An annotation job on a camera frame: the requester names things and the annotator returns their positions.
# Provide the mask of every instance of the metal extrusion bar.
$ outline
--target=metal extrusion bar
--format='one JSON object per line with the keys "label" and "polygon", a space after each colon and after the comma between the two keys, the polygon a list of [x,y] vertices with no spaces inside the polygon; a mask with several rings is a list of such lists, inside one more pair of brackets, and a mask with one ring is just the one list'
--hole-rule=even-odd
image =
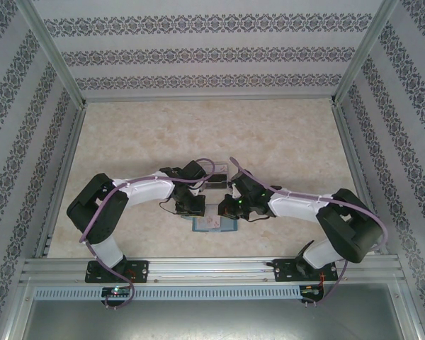
{"label": "metal extrusion bar", "polygon": [[362,64],[367,59],[373,45],[378,40],[379,34],[383,30],[387,20],[398,3],[399,2],[397,0],[383,0],[381,2],[378,11],[375,13],[367,32],[356,50],[356,53],[354,53],[353,59],[351,59],[348,68],[341,78],[340,84],[337,86],[337,90],[334,93],[335,104],[341,103],[345,98],[346,92],[348,92],[353,80],[361,70]]}
{"label": "metal extrusion bar", "polygon": [[58,76],[66,87],[71,99],[74,101],[77,108],[81,108],[84,104],[84,97],[80,92],[80,88],[76,80],[72,76],[61,52],[58,50],[53,38],[50,36],[49,30],[44,24],[44,21],[38,14],[35,5],[31,0],[17,0],[16,5],[23,17],[27,20],[38,42],[44,49],[47,57],[57,71]]}
{"label": "metal extrusion bar", "polygon": [[65,160],[63,161],[62,170],[60,172],[61,176],[56,184],[54,200],[50,206],[49,212],[47,214],[47,223],[44,226],[44,229],[41,234],[40,243],[36,250],[36,257],[43,257],[47,255],[45,251],[48,252],[47,247],[47,238],[49,234],[52,234],[55,229],[55,224],[57,223],[58,214],[60,213],[60,207],[62,206],[62,200],[64,195],[64,190],[68,182],[69,172],[71,170],[72,162],[74,161],[74,155],[76,153],[77,143],[79,142],[80,132],[84,126],[84,119],[86,114],[86,106],[82,109],[79,109],[77,113],[76,122],[74,129],[72,131],[71,140],[69,141],[67,153]]}
{"label": "metal extrusion bar", "polygon": [[340,106],[336,106],[335,104],[332,104],[331,108],[332,113],[334,114],[337,130],[339,131],[345,157],[348,162],[349,171],[351,172],[351,178],[353,179],[354,186],[356,187],[358,197],[367,207],[369,207],[371,210],[374,210],[361,167],[359,166],[357,154],[353,147],[351,136],[344,120],[343,112],[341,112]]}
{"label": "metal extrusion bar", "polygon": [[[305,285],[312,282],[277,283],[273,268],[266,265],[274,258],[145,259],[149,261],[147,283],[138,286],[165,285]],[[89,259],[27,259],[20,285],[85,286]],[[343,264],[336,264],[337,271]],[[370,255],[360,264],[350,263],[343,284],[404,282],[404,273],[396,255]]]}

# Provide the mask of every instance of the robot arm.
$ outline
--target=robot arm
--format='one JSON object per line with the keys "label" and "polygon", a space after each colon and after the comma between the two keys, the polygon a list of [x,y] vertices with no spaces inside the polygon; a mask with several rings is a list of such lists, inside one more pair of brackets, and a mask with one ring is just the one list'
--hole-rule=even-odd
{"label": "robot arm", "polygon": [[[233,195],[226,195],[219,204],[219,215],[249,220],[251,212],[269,217],[288,216],[318,222],[327,238],[310,242],[297,257],[297,269],[308,275],[312,269],[340,259],[360,263],[382,234],[380,226],[367,215],[342,205],[274,193],[241,171],[231,181]],[[273,186],[280,192],[290,191]],[[340,189],[323,195],[360,208],[367,207],[349,190]]]}
{"label": "robot arm", "polygon": [[109,198],[86,236],[97,257],[105,265],[113,268],[126,261],[112,235],[124,209],[149,200],[173,198],[178,215],[203,216],[205,196],[198,195],[203,182],[198,182],[195,188],[191,188],[185,183],[171,179],[198,180],[204,176],[205,171],[196,161],[191,161],[183,169],[160,169],[150,176],[156,179],[134,183],[129,183],[129,180],[125,179],[110,179],[105,174],[97,174],[69,205],[67,215],[76,228],[84,232],[98,210],[98,203],[101,203],[113,189],[128,183]]}

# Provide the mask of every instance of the black bracket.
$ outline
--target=black bracket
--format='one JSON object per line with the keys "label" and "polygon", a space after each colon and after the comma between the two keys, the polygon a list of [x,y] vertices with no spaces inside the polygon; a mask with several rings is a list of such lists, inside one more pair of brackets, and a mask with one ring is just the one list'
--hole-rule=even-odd
{"label": "black bracket", "polygon": [[296,268],[296,259],[276,259],[267,263],[274,268],[274,277],[276,282],[306,282],[321,281],[321,275],[324,275],[324,281],[337,281],[337,269],[335,263],[328,263],[321,269],[312,269],[308,275],[303,275]]}
{"label": "black bracket", "polygon": [[311,285],[300,285],[300,294],[302,296],[302,303],[313,303],[322,300],[324,297],[324,287],[311,286]]}
{"label": "black bracket", "polygon": [[[119,272],[132,283],[146,283],[148,277],[148,261],[127,260]],[[109,273],[97,261],[88,262],[85,274],[86,283],[125,283],[119,277]]]}

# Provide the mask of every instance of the aluminum frame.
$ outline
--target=aluminum frame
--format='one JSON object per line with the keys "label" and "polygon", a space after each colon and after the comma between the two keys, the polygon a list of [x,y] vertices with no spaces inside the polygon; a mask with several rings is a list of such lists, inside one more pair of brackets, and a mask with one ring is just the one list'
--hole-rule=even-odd
{"label": "aluminum frame", "polygon": [[[138,283],[136,288],[142,286],[261,286],[262,288],[270,288],[282,285],[317,283],[317,281],[308,283],[276,282],[273,268],[267,266],[266,262],[277,258],[286,259],[289,256],[145,259],[149,262],[147,283]],[[16,297],[11,306],[11,313],[0,339],[17,340],[23,338],[37,288],[114,286],[113,284],[85,283],[84,276],[88,261],[90,259],[25,260]],[[338,262],[336,267],[340,271],[343,268],[343,263]],[[360,264],[350,263],[341,284],[362,283],[387,284],[404,338],[406,340],[425,339],[397,255],[368,255]]]}
{"label": "aluminum frame", "polygon": [[77,108],[81,108],[85,104],[85,98],[82,96],[76,80],[72,76],[66,62],[58,50],[49,30],[44,24],[44,21],[38,14],[32,0],[16,0],[16,5],[23,17],[26,19],[33,34],[38,39],[41,47],[44,49],[49,61],[52,63],[57,75],[66,87],[71,99]]}
{"label": "aluminum frame", "polygon": [[341,78],[339,85],[333,95],[336,103],[341,103],[351,87],[357,74],[368,57],[378,36],[383,30],[387,20],[389,19],[395,7],[398,5],[398,0],[382,0],[379,9],[376,11],[373,20],[370,23],[361,43],[359,44],[356,53],[354,53],[349,66],[346,68],[344,75]]}

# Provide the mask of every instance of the gray wall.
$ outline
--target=gray wall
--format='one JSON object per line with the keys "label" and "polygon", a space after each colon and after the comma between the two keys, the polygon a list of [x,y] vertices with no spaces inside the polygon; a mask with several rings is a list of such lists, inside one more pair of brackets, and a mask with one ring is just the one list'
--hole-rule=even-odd
{"label": "gray wall", "polygon": [[0,326],[33,257],[77,109],[16,5],[0,0]]}
{"label": "gray wall", "polygon": [[425,328],[425,1],[403,0],[342,110]]}
{"label": "gray wall", "polygon": [[87,99],[332,95],[381,0],[35,1]]}

